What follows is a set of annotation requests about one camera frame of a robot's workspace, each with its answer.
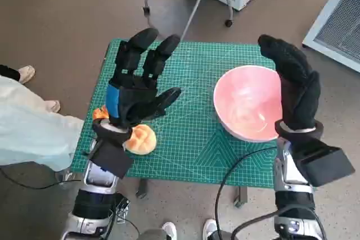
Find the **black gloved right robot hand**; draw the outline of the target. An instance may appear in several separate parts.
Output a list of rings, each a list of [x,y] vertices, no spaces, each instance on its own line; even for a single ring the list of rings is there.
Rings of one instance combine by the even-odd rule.
[[[270,35],[258,38],[262,56],[272,60],[281,81],[281,122],[293,131],[316,127],[320,75],[296,46]]]

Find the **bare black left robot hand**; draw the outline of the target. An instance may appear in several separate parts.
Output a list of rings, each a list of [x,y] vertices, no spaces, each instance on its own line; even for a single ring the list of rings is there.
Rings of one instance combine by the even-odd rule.
[[[144,120],[162,117],[166,114],[165,109],[181,94],[179,87],[173,87],[157,95],[158,77],[181,41],[175,34],[148,51],[142,75],[134,73],[141,54],[148,50],[158,34],[158,30],[147,28],[119,44],[115,71],[109,80],[105,98],[110,124],[115,127],[126,129]]]

